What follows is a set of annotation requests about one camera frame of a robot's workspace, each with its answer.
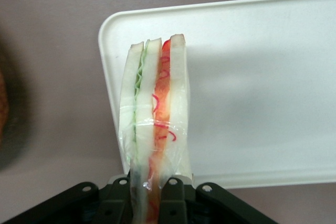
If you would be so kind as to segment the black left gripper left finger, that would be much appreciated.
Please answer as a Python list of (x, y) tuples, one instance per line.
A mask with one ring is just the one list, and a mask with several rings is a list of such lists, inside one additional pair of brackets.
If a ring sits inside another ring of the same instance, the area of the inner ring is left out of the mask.
[(131, 223), (129, 178), (114, 176), (100, 189), (79, 183), (5, 223)]

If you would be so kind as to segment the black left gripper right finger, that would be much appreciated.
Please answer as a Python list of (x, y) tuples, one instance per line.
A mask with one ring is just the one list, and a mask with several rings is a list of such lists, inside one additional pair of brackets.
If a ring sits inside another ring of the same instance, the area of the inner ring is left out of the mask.
[(214, 183), (194, 188), (171, 177), (161, 191), (159, 223), (276, 223)]

